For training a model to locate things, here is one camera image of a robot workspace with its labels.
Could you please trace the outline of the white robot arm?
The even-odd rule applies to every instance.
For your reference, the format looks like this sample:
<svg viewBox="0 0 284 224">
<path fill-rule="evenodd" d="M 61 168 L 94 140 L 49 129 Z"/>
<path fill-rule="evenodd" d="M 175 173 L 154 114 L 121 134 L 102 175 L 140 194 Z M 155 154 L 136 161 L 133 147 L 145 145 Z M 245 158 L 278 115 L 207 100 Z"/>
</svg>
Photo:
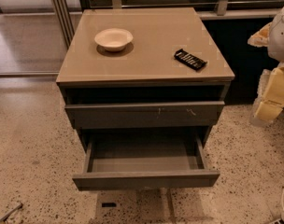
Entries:
<svg viewBox="0 0 284 224">
<path fill-rule="evenodd" d="M 248 44 L 267 47 L 268 56 L 278 61 L 278 66 L 272 71 L 263 70 L 250 116 L 253 125 L 266 126 L 284 108 L 284 7 L 271 22 L 248 39 Z"/>
</svg>

